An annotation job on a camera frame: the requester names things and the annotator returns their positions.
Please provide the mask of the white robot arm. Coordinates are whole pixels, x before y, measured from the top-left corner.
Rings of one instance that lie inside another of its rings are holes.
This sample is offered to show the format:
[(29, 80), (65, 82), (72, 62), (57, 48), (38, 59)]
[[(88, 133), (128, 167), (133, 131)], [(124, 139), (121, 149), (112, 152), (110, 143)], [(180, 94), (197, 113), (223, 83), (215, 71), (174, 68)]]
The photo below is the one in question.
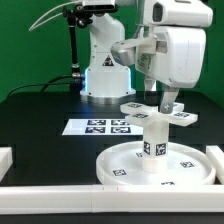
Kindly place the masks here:
[(132, 95), (130, 70), (145, 75), (145, 101), (164, 114), (173, 111), (181, 88), (198, 82), (206, 46), (204, 29), (213, 11), (201, 0), (138, 0), (137, 33), (124, 37), (109, 15), (90, 26), (91, 59), (85, 71), (85, 101), (113, 104)]

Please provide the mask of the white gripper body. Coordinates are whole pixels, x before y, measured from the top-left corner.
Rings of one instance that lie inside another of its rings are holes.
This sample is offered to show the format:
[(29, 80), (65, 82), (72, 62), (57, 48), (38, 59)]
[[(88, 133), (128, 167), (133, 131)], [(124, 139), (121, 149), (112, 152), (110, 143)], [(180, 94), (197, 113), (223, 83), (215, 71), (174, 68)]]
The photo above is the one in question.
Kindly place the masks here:
[(201, 0), (138, 0), (138, 24), (148, 28), (137, 47), (135, 68), (175, 88), (192, 88), (202, 69), (206, 46), (203, 27), (212, 23), (213, 11)]

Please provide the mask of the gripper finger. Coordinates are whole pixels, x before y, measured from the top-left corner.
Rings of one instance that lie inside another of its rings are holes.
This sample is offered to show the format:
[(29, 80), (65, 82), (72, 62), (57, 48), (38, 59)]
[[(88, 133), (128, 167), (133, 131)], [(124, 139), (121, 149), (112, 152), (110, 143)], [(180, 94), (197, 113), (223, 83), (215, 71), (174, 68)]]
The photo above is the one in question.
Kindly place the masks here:
[(156, 102), (156, 81), (148, 76), (144, 79), (144, 99), (147, 104)]
[(174, 102), (179, 94), (179, 89), (176, 87), (170, 87), (168, 85), (163, 86), (160, 112), (163, 114), (170, 114), (173, 111)]

